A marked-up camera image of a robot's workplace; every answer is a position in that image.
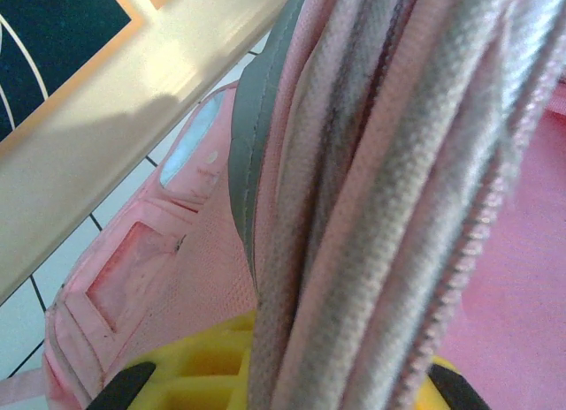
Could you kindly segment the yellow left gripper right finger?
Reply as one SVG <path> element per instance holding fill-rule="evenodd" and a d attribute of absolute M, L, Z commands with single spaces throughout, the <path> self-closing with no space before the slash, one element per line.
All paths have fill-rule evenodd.
<path fill-rule="evenodd" d="M 424 409 L 489 410 L 489 405 L 449 361 L 435 356 L 424 381 Z"/>

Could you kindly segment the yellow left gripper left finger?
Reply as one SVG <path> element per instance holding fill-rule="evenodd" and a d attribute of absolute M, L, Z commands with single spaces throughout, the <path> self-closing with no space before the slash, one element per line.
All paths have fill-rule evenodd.
<path fill-rule="evenodd" d="M 243 410 L 256 313 L 158 347 L 131 361 L 91 409 Z"/>

